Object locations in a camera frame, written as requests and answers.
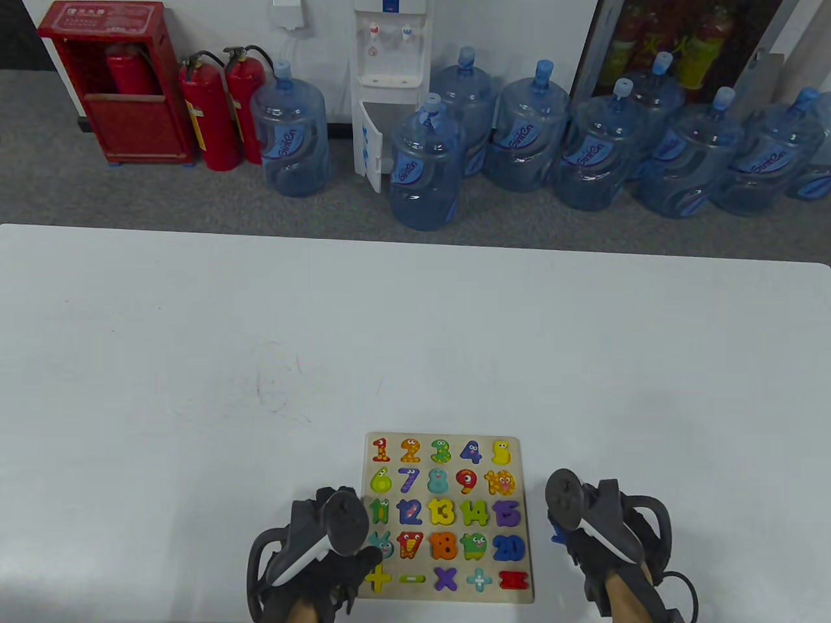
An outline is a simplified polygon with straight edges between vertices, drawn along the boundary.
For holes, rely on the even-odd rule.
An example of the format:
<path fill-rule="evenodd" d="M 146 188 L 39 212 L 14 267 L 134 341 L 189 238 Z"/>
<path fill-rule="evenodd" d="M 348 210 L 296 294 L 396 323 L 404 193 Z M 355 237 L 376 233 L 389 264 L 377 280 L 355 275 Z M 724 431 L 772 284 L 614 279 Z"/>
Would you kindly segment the person's right hand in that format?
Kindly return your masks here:
<path fill-rule="evenodd" d="M 657 592 L 671 557 L 667 508 L 652 496 L 627 496 L 617 480 L 584 483 L 558 469 L 544 498 L 557 541 L 584 573 L 584 594 L 614 621 L 677 621 Z"/>

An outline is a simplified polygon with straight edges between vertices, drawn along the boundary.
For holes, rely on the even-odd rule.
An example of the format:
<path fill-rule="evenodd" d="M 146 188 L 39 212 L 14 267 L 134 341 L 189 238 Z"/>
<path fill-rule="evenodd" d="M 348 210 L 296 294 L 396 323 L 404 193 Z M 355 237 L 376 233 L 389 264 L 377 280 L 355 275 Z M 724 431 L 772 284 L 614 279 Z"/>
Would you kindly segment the person's left hand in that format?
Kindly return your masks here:
<path fill-rule="evenodd" d="M 366 544 L 369 519 L 352 487 L 294 500 L 289 523 L 253 540 L 246 570 L 253 622 L 332 622 L 350 611 L 382 552 Z"/>

